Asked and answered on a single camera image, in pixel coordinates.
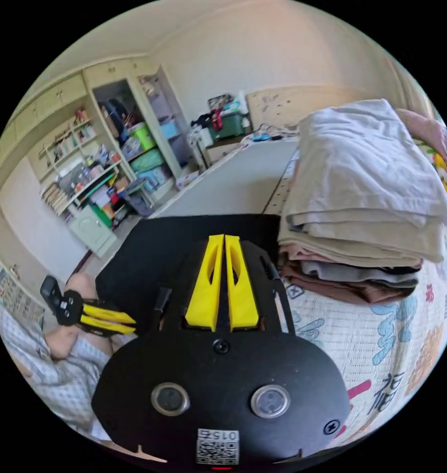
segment poster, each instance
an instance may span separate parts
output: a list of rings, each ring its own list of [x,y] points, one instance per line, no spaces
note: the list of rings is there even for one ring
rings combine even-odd
[[[0,271],[0,305],[13,317],[37,322],[41,328],[44,323],[44,308],[34,302],[5,271]]]

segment green container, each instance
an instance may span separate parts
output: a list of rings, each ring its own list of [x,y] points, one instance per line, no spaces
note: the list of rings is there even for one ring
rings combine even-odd
[[[231,136],[244,135],[243,125],[241,124],[241,115],[239,113],[230,113],[222,117],[222,129],[217,131],[213,125],[208,127],[208,131],[213,141],[229,138]]]
[[[156,146],[156,142],[145,123],[138,123],[134,127],[131,127],[130,135],[139,140],[143,151],[147,151]]]
[[[134,172],[142,172],[164,164],[164,157],[158,148],[154,148],[131,162]]]
[[[92,210],[95,212],[98,218],[108,227],[111,228],[111,220],[108,218],[107,214],[101,209],[98,208],[95,204],[92,204]]]

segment stack of folded clothes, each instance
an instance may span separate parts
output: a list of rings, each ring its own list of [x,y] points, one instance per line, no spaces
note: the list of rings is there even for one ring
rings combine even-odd
[[[443,260],[447,194],[434,167],[385,100],[319,110],[299,130],[281,274],[354,304],[408,297],[423,260]]]

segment printed number label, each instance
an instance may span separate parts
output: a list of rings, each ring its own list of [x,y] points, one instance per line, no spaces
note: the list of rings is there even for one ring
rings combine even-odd
[[[197,463],[237,465],[240,459],[238,430],[198,429]]]

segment pink cloth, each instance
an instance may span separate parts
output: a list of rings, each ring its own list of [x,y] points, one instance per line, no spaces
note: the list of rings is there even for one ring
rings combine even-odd
[[[396,109],[401,121],[406,125],[407,130],[413,138],[421,139],[435,149],[447,165],[447,129],[438,120],[425,118],[418,113]]]
[[[306,250],[300,245],[282,245],[279,249],[280,253],[287,253],[287,259],[297,261],[325,261],[327,263],[334,263],[333,260],[326,256],[319,255],[313,251]]]

